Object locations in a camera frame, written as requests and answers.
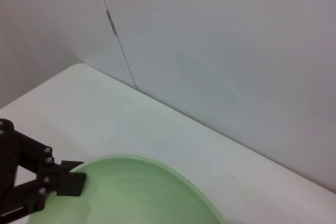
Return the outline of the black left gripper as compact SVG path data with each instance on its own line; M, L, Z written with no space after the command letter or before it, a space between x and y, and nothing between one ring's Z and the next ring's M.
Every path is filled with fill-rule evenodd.
M50 193L71 197L82 194L86 174L69 172L83 162L57 164L52 152L52 147L15 131L10 120L0 119L0 222L13 222L44 210ZM17 165L36 175L57 174L16 186Z

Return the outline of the light green round plate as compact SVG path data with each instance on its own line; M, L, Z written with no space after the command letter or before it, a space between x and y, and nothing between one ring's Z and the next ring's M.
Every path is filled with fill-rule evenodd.
M75 168L81 196L51 194L27 224L226 224L188 179L149 158L114 155Z

